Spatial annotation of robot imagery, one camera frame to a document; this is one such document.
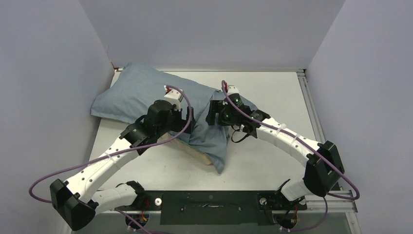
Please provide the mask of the cream white pillow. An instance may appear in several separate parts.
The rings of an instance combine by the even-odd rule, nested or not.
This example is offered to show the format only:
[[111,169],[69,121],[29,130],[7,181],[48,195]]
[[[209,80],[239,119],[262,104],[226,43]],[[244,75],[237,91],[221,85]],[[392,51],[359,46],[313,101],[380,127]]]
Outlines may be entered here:
[[164,134],[161,136],[160,141],[167,141],[167,144],[173,145],[175,148],[186,152],[188,155],[190,155],[192,158],[198,160],[200,163],[204,165],[212,165],[213,162],[209,158],[209,155],[207,153],[202,152],[201,150],[196,149],[193,146],[190,146],[188,143],[185,143],[183,140],[180,140],[178,138],[172,139],[172,135],[169,133]]

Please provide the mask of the patchwork and blue pillowcase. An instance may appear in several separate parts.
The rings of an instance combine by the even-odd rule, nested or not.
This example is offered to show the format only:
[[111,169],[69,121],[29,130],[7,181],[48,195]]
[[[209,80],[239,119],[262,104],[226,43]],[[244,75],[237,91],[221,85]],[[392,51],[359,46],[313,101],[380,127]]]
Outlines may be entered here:
[[90,110],[95,117],[134,123],[147,113],[151,104],[164,97],[165,85],[180,88],[194,109],[196,126],[192,134],[182,134],[178,139],[209,155],[217,173],[225,168],[229,128],[219,130],[204,123],[202,114],[217,90],[195,81],[158,71],[152,67],[129,63],[112,87],[98,95]]

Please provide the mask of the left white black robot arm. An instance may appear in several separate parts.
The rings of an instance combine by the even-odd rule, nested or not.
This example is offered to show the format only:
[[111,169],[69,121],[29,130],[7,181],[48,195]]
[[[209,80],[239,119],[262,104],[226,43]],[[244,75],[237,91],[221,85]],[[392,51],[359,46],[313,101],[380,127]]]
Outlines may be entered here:
[[138,182],[129,181],[106,190],[100,190],[100,187],[148,148],[160,145],[158,139],[165,133],[191,133],[193,112],[193,107],[188,106],[186,119],[182,119],[182,110],[176,104],[156,100],[147,113],[128,125],[100,157],[74,176],[52,182],[53,208],[73,231],[86,227],[96,215],[107,210],[120,206],[141,209],[145,196]]

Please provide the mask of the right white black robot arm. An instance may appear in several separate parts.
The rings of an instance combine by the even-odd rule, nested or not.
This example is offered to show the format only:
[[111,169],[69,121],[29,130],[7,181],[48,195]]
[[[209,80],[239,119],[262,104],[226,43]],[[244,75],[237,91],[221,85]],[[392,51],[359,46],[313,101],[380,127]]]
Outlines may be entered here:
[[204,123],[219,130],[237,126],[247,136],[268,142],[284,151],[304,168],[298,179],[287,179],[276,190],[275,202],[289,208],[306,195],[325,197],[344,173],[337,147],[301,136],[276,121],[268,113],[253,107],[238,93],[213,95],[203,111]]

